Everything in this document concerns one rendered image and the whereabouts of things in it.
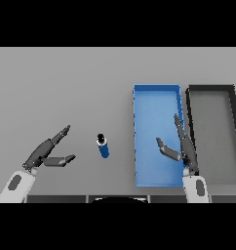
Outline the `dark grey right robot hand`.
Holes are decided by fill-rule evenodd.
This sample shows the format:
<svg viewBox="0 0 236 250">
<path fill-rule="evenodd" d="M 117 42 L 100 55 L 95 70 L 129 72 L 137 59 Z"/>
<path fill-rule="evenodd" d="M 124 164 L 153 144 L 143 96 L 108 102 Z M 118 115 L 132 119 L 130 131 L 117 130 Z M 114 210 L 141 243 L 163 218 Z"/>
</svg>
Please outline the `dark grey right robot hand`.
<svg viewBox="0 0 236 250">
<path fill-rule="evenodd" d="M 173 148 L 166 146 L 160 138 L 156 139 L 157 145 L 160 152 L 175 160 L 183 161 L 183 164 L 188 168 L 188 170 L 194 175 L 199 174 L 197 153 L 195 151 L 194 145 L 187 134 L 184 133 L 183 126 L 178 118 L 178 115 L 174 115 L 175 125 L 177 127 L 177 135 L 180 142 L 180 151 L 176 151 Z"/>
</svg>

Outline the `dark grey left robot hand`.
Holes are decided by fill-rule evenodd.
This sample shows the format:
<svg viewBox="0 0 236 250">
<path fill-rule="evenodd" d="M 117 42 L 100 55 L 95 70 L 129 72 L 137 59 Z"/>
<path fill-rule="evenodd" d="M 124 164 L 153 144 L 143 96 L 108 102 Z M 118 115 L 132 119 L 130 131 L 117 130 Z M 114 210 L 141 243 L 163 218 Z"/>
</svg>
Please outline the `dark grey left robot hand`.
<svg viewBox="0 0 236 250">
<path fill-rule="evenodd" d="M 70 126 L 66 126 L 52 139 L 47 139 L 40 144 L 22 164 L 22 167 L 27 171 L 31 171 L 32 168 L 40 167 L 42 164 L 46 167 L 64 167 L 71 162 L 75 158 L 74 154 L 66 157 L 50 157 L 52 150 L 67 135 L 69 129 Z"/>
</svg>

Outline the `dark grey bin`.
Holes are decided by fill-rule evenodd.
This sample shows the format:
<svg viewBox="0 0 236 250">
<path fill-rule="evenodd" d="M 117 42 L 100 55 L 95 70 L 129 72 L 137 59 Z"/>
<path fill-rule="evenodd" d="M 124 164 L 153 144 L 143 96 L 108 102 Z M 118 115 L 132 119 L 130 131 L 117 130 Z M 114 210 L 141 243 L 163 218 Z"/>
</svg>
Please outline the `dark grey bin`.
<svg viewBox="0 0 236 250">
<path fill-rule="evenodd" d="M 235 86 L 189 85 L 185 94 L 200 175 L 209 185 L 236 185 Z"/>
</svg>

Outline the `blue bin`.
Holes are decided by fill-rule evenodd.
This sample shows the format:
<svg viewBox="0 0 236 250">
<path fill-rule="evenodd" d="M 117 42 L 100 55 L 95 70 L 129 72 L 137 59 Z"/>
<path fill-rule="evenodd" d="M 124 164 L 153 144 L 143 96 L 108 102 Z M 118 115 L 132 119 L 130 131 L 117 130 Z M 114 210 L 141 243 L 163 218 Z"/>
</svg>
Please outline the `blue bin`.
<svg viewBox="0 0 236 250">
<path fill-rule="evenodd" d="M 179 188 L 183 163 L 164 156 L 156 142 L 180 151 L 174 116 L 184 125 L 182 99 L 178 84 L 135 84 L 134 152 L 137 188 Z"/>
</svg>

